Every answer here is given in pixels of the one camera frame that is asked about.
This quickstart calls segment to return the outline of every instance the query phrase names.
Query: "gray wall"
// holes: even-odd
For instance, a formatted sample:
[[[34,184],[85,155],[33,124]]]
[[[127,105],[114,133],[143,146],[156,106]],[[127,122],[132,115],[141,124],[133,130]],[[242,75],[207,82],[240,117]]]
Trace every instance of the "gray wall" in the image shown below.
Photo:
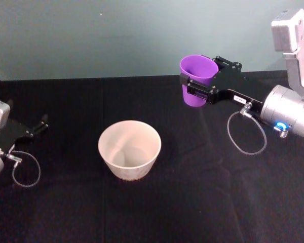
[[[177,74],[188,54],[285,69],[271,21],[301,0],[0,0],[0,78]]]

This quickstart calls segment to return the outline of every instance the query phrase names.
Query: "beige bowl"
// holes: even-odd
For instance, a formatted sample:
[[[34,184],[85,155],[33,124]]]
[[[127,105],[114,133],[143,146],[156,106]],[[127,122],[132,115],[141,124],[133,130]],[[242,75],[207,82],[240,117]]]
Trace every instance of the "beige bowl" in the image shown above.
[[[137,180],[151,169],[161,150],[161,138],[150,125],[124,120],[101,134],[98,150],[115,176]]]

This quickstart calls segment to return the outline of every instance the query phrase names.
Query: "purple cup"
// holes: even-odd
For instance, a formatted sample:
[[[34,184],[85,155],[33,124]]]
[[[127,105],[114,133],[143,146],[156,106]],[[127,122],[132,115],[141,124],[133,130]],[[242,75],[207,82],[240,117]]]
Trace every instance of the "purple cup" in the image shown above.
[[[202,55],[189,55],[180,62],[180,71],[191,79],[210,85],[212,78],[218,72],[217,64]],[[187,86],[182,85],[183,100],[187,105],[199,107],[206,103],[206,100],[187,93]]]

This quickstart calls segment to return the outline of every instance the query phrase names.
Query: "blue light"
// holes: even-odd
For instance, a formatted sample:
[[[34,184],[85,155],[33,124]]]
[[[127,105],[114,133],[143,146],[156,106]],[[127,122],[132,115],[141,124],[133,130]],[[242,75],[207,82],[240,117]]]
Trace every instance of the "blue light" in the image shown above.
[[[288,128],[288,126],[284,123],[276,123],[276,126],[281,128],[282,130],[286,130]]]

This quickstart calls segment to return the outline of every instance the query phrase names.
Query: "black tablecloth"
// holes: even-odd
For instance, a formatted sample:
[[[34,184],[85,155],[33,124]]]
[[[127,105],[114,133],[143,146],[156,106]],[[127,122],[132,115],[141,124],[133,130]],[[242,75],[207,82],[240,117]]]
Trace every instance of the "black tablecloth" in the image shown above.
[[[286,83],[286,72],[247,75]],[[47,113],[50,127],[22,147],[41,164],[36,187],[16,186],[11,164],[0,175],[0,242],[304,242],[304,139],[265,128],[267,149],[243,155],[226,132],[239,107],[186,106],[178,76],[3,82],[9,98],[11,118],[31,126]],[[125,119],[162,139],[152,170],[133,182],[97,149]],[[263,143],[247,119],[232,120],[232,135],[246,150]],[[30,180],[36,167],[25,158],[18,173]]]

